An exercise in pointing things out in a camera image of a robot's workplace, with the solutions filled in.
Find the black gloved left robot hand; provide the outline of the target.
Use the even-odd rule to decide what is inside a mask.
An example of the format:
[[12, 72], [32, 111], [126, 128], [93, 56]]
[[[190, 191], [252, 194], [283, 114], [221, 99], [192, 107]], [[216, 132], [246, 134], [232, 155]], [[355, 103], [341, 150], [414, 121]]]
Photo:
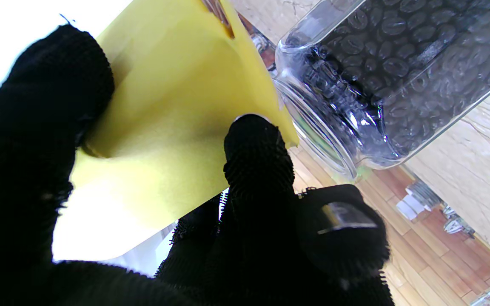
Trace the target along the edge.
[[354, 185], [294, 194], [279, 129], [253, 114], [224, 139], [229, 193], [181, 217], [155, 277], [55, 263], [53, 230], [84, 134], [114, 93], [103, 50], [58, 26], [0, 86], [0, 306], [392, 306], [383, 219]]

